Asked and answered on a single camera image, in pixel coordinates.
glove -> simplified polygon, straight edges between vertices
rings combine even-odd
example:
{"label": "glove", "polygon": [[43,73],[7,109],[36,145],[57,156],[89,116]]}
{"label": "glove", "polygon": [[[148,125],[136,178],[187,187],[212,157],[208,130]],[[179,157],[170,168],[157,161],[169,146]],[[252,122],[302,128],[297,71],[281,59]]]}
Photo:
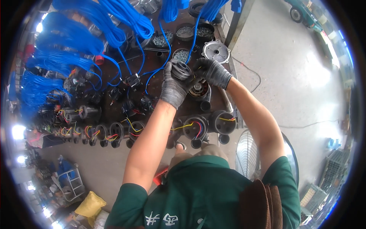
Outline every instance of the glove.
{"label": "glove", "polygon": [[217,60],[199,58],[193,66],[196,77],[202,77],[211,85],[226,90],[229,80],[232,77],[222,64]]}
{"label": "glove", "polygon": [[183,103],[189,86],[186,85],[185,81],[172,78],[172,63],[167,62],[163,71],[163,84],[161,86],[160,99],[171,104],[175,109]]}

green t-shirt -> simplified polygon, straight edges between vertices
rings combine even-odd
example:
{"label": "green t-shirt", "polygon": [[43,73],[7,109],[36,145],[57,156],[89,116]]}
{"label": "green t-shirt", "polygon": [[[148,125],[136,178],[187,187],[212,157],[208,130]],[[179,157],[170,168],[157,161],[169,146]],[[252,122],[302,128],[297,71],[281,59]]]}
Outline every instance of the green t-shirt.
{"label": "green t-shirt", "polygon": [[[278,158],[262,182],[278,186],[283,228],[297,228],[299,193],[287,157]],[[150,195],[137,184],[123,184],[105,225],[239,228],[239,193],[250,184],[250,180],[230,169],[225,159],[195,156],[174,166],[168,173],[167,184],[159,185]]]}

workbench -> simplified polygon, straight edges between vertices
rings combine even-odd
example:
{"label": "workbench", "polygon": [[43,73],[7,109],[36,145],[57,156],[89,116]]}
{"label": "workbench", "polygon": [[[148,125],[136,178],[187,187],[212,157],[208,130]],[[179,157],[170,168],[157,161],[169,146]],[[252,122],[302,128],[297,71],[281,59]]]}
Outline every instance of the workbench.
{"label": "workbench", "polygon": [[[155,28],[155,31],[158,31],[159,33],[161,33],[161,30],[160,30],[159,24],[158,24],[159,11],[160,10],[153,13],[152,15],[148,15],[147,17],[152,19],[152,24]],[[169,30],[174,34],[174,39],[173,39],[173,42],[171,45],[172,51],[171,51],[171,55],[170,55],[169,59],[172,58],[173,52],[175,50],[177,50],[178,48],[186,48],[188,50],[191,49],[192,41],[178,40],[175,36],[175,31],[176,31],[176,27],[179,24],[191,23],[194,25],[195,20],[196,20],[196,18],[189,15],[188,9],[179,10],[178,17],[173,22],[165,23],[163,20],[161,20],[163,29]],[[126,27],[122,23],[119,25],[119,27],[125,31],[127,38],[129,38],[129,37],[131,37],[131,35],[133,35],[133,32],[131,31],[131,29]],[[221,41],[224,40],[221,25],[219,25],[219,26],[214,25],[214,27],[215,27],[215,32],[214,32],[215,38],[218,40],[221,40]],[[197,49],[196,52],[192,52],[192,54],[191,54],[191,59],[190,59],[190,62],[188,63],[188,66],[191,69],[192,69],[195,61],[198,58],[203,57],[201,55],[201,53],[202,53],[202,47],[204,44],[199,44],[199,45],[200,45],[201,50]],[[152,41],[146,46],[146,48],[147,47],[157,48],[153,44]],[[159,48],[159,49],[168,50],[168,47]],[[130,90],[129,95],[128,95],[128,97],[131,100],[133,100],[135,104],[139,104],[141,98],[145,94],[145,83],[151,75],[151,74],[146,74],[146,75],[142,75],[142,74],[145,72],[150,72],[157,68],[160,68],[163,64],[159,60],[159,58],[156,57],[156,53],[157,53],[156,51],[144,50],[144,53],[145,53],[145,63],[139,74],[139,76],[141,76],[141,82],[143,83],[143,85],[138,87],[136,91]],[[127,59],[127,60],[130,59],[127,61],[127,63],[129,64],[132,74],[137,73],[137,71],[139,70],[139,68],[141,66],[142,60],[143,60],[141,50],[139,48],[131,48],[128,52],[126,52],[125,59]],[[120,61],[122,61],[122,58],[121,57],[116,58],[116,61],[120,62]],[[120,66],[121,73],[122,73],[122,79],[125,79],[126,77],[130,76],[128,69],[126,67],[126,64],[124,62],[119,63],[119,66]],[[236,77],[236,72],[235,72],[235,68],[234,68],[233,64],[231,66],[229,66],[229,63],[224,63],[223,66]],[[105,88],[107,86],[107,82],[109,82],[112,78],[115,77],[118,70],[117,70],[117,67],[109,60],[105,60],[104,64],[100,65],[100,68],[102,70],[103,87]],[[111,83],[117,84],[118,81],[119,81],[119,77],[117,77]],[[163,81],[163,70],[160,70],[158,73],[155,74],[155,76],[153,78],[150,79],[149,84],[147,86],[148,94],[153,97],[159,98],[160,93],[161,93],[162,81]],[[92,82],[94,84],[96,84],[97,77],[94,77],[94,79],[92,79]],[[123,82],[121,82],[118,87],[121,90],[128,89],[128,86],[126,86]],[[110,123],[110,122],[115,122],[115,121],[122,121],[123,119],[125,119],[125,115],[121,110],[121,103],[113,102],[113,104],[110,105],[112,103],[112,99],[109,97],[108,91],[110,91],[112,88],[113,88],[112,86],[108,86],[104,90],[104,95],[100,102],[101,108],[102,108],[102,116],[101,116],[100,122]],[[203,112],[199,108],[199,102],[193,101],[190,98],[188,98],[188,96],[187,96],[186,99],[184,100],[183,104],[177,110],[176,117],[188,116],[188,115],[192,115],[192,114],[205,114],[205,113],[207,114],[207,113],[211,113],[212,111],[215,111],[215,110],[225,110],[226,111],[227,106],[225,104],[225,98],[223,97],[223,94],[220,92],[220,89],[217,88],[216,86],[212,86],[211,89],[212,89],[212,93],[211,93],[211,101],[210,101],[211,102],[210,111]],[[133,117],[131,117],[131,121],[136,121],[136,120],[147,121],[148,118],[149,118],[149,115],[136,114]]]}

metal post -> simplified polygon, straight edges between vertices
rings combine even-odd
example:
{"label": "metal post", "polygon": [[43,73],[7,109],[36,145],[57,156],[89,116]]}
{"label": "metal post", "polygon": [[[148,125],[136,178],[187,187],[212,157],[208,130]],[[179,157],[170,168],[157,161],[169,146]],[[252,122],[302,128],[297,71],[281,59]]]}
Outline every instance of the metal post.
{"label": "metal post", "polygon": [[232,51],[236,42],[238,41],[239,35],[243,30],[244,24],[247,21],[250,10],[255,0],[242,0],[242,10],[240,13],[234,13],[228,35],[225,40],[225,45]]}

gray floor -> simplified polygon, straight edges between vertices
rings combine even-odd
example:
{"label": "gray floor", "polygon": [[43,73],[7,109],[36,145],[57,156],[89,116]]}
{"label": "gray floor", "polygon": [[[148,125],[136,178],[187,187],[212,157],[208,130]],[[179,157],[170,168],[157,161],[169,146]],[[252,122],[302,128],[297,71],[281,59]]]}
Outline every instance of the gray floor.
{"label": "gray floor", "polygon": [[[232,55],[260,75],[262,82],[253,95],[274,115],[294,147],[301,190],[307,182],[319,182],[329,152],[325,150],[326,138],[342,138],[337,120],[343,119],[346,108],[337,71],[323,57],[313,32],[291,20],[289,9],[281,0],[256,0]],[[230,18],[229,5],[226,12]],[[258,76],[238,62],[235,67],[240,82],[253,90],[259,83]],[[316,122],[321,123],[304,127]],[[222,146],[231,168],[235,167],[241,133],[236,130],[230,143]],[[216,135],[211,134],[211,143],[216,144],[215,139]],[[189,145],[185,137],[181,140]],[[188,147],[188,151],[198,150]],[[118,149],[66,143],[40,150],[55,164],[60,154],[78,163],[85,186],[107,202],[107,211],[119,191],[128,152],[124,143]],[[161,168],[173,155],[174,150],[165,151]]]}

